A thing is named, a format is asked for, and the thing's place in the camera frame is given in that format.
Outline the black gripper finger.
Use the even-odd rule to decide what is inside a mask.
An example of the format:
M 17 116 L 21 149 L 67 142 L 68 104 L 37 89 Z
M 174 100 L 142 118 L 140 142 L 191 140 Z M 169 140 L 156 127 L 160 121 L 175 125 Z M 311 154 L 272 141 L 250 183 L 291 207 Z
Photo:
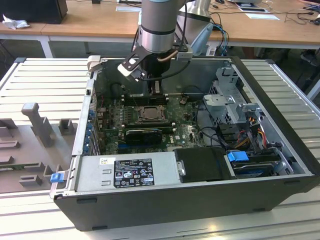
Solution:
M 162 81 L 153 80 L 148 83 L 149 92 L 151 95 L 160 95 L 162 93 Z

